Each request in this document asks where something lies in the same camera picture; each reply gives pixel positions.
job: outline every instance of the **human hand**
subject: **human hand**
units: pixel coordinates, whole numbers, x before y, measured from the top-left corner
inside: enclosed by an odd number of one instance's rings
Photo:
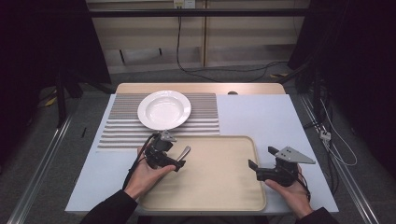
[[[152,169],[146,160],[143,159],[137,164],[137,167],[129,179],[128,185],[124,191],[131,198],[136,200],[140,195],[150,190],[159,179],[175,169],[176,166],[174,165],[168,165],[160,169]]]
[[[265,184],[271,189],[277,191],[283,197],[298,219],[301,219],[314,211],[309,204],[305,188],[299,182],[294,181],[291,186],[283,187],[275,181],[267,179],[265,180]]]

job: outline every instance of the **table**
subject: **table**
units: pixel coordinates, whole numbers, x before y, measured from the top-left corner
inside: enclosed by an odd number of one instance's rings
[[[217,95],[220,134],[247,135],[251,137],[258,150],[259,161],[263,167],[272,167],[275,157],[266,150],[268,146],[283,148],[294,147],[316,161],[312,147],[304,133],[293,104],[280,84],[271,83],[128,83],[120,84],[117,93],[151,93],[154,91],[213,92]],[[230,91],[239,95],[229,95]],[[67,212],[86,213],[97,203],[120,188],[123,178],[131,166],[126,158],[135,156],[135,152],[95,153],[91,149],[75,190],[66,207]],[[312,194],[311,205],[314,209],[324,206],[330,212],[338,212],[327,182],[318,163],[301,164]],[[106,181],[102,175],[108,175]],[[259,212],[149,212],[138,207],[140,215],[281,215],[290,212],[282,198],[273,190],[265,187],[267,205]]]

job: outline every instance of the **wooden tray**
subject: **wooden tray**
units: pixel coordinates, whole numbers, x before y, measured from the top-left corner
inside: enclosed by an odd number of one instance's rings
[[[257,162],[247,136],[179,136],[168,156],[191,147],[186,164],[140,198],[148,211],[261,211],[266,205],[262,183],[248,167]]]

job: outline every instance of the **black cable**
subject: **black cable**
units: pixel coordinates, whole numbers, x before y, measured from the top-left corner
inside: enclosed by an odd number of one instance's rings
[[[43,100],[46,100],[47,98],[49,98],[51,95],[55,95],[56,96],[56,88],[54,88],[48,95],[44,96],[43,98],[39,99],[38,102],[42,102]]]
[[[146,140],[145,144],[142,146],[142,148],[140,149],[136,159],[134,160],[134,164],[132,164],[131,169],[129,169],[128,171],[128,175],[125,177],[124,183],[122,185],[122,189],[125,189],[126,186],[128,185],[129,179],[131,179],[132,174],[134,173],[134,170],[136,170],[137,165],[139,164],[139,162],[141,162],[140,157],[142,156],[143,152],[146,150],[146,147],[149,143],[149,141],[151,140],[151,138],[153,138],[154,136],[157,136],[158,133],[154,133],[152,134],[148,140]]]
[[[296,8],[296,0],[293,1],[293,9],[295,9],[295,8]],[[296,34],[296,37],[298,37],[295,17],[293,17],[293,26],[294,26],[294,33]]]
[[[328,111],[329,111],[329,122],[332,122],[332,107],[331,106],[330,106]],[[328,126],[328,130],[329,130],[329,133],[332,132],[332,125],[330,123],[329,123],[329,126]],[[329,141],[329,149],[332,149],[332,139]],[[328,153],[328,160],[330,162],[330,163],[328,163],[329,164],[329,170],[332,172],[332,168],[334,169],[335,178],[336,178],[335,185],[334,185],[334,183],[333,183],[334,179],[333,179],[333,176],[331,176],[331,180],[332,180],[332,195],[334,195],[337,192],[337,190],[338,190],[339,177],[338,177],[337,171],[335,170],[335,164],[331,160],[330,151],[328,151],[327,153]]]
[[[303,176],[303,174],[301,174],[300,172],[298,173],[298,175],[300,175],[303,178],[304,183],[303,183],[303,181],[301,181],[301,179],[298,176],[295,177],[294,174],[292,174],[288,169],[286,169],[282,166],[278,166],[278,167],[281,168],[286,173],[288,173],[290,176],[292,176],[294,178],[294,180],[296,180],[301,186],[303,186],[303,188],[306,190],[306,198],[310,202],[311,201],[311,191],[309,191],[309,189],[308,189],[308,183],[306,182],[306,179]]]
[[[142,159],[140,159],[140,161],[138,161],[137,163],[140,163],[142,160],[145,160],[146,157],[143,157]]]
[[[279,224],[280,223],[280,221],[284,218],[285,216],[281,216],[280,217],[280,219],[277,221],[277,223],[276,224]]]
[[[181,65],[180,60],[179,60],[178,52],[179,52],[179,48],[180,48],[180,33],[181,33],[181,17],[178,17],[177,50],[176,50],[177,66],[178,66],[178,68],[181,71],[185,72],[186,74],[188,74],[190,76],[202,77],[202,78],[205,78],[207,80],[214,81],[214,82],[222,82],[220,80],[216,80],[216,79],[211,78],[211,77],[205,77],[205,76],[197,75],[197,74],[194,74],[194,73],[197,73],[197,72],[208,72],[208,71],[225,71],[225,72],[247,73],[247,72],[254,72],[254,71],[264,70],[264,73],[261,76],[246,81],[246,82],[253,82],[253,81],[256,81],[256,80],[260,79],[261,77],[264,77],[266,72],[267,72],[267,69],[269,67],[275,66],[275,65],[277,65],[279,63],[287,63],[287,62],[272,62],[272,63],[269,63],[269,64],[265,65],[264,67],[252,68],[252,69],[246,69],[246,70],[226,69],[226,68],[204,68],[204,69],[187,70]]]
[[[312,50],[310,55],[306,58],[304,69],[293,74],[297,86],[298,91],[306,91],[306,89],[312,85],[313,80],[315,79],[315,70],[316,68],[323,65],[326,60],[328,52],[332,50],[332,47],[335,44],[335,39],[338,38],[345,14],[347,11],[348,4],[344,8],[342,8],[343,12],[339,13],[338,9],[334,9],[335,16],[330,20],[327,25],[325,32],[322,35],[322,38],[317,43],[317,46]]]
[[[323,123],[326,120],[326,118],[327,118],[326,112],[324,110],[329,107],[330,94],[327,91],[327,89],[324,88],[322,85],[319,86],[319,91],[320,91],[320,93],[319,93],[319,101],[323,102],[324,108],[321,109],[321,105],[318,106],[319,107],[319,118],[317,118],[317,120],[318,120],[318,122]]]
[[[81,75],[79,72],[70,71],[70,73],[71,73],[71,75],[73,77],[78,78],[82,82],[88,83],[90,86],[95,87],[99,91],[102,91],[102,92],[104,92],[106,94],[114,94],[114,93],[116,93],[115,90],[113,90],[113,89],[111,89],[109,87],[106,87],[106,86],[104,86],[101,83],[97,83],[97,82],[93,81],[92,79],[90,79],[89,77],[85,77],[85,76]]]
[[[322,86],[320,86],[320,100],[323,98],[325,107],[328,107],[330,104],[330,94],[327,91],[327,89],[325,89],[325,96],[322,96]],[[313,120],[312,122],[306,123],[305,125],[303,125],[303,128],[306,130],[308,128],[312,128],[312,127],[317,127],[323,123],[326,120],[326,113],[324,111],[320,112],[320,116],[319,118],[315,118],[315,120]]]

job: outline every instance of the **black curtain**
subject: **black curtain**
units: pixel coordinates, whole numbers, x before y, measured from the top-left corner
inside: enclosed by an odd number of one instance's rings
[[[46,13],[52,10],[88,11],[84,0],[0,1],[0,162],[23,136],[40,90],[55,86],[60,66],[92,82],[111,82],[92,19]]]
[[[334,99],[373,155],[396,177],[396,20],[385,1],[353,1],[323,66]]]

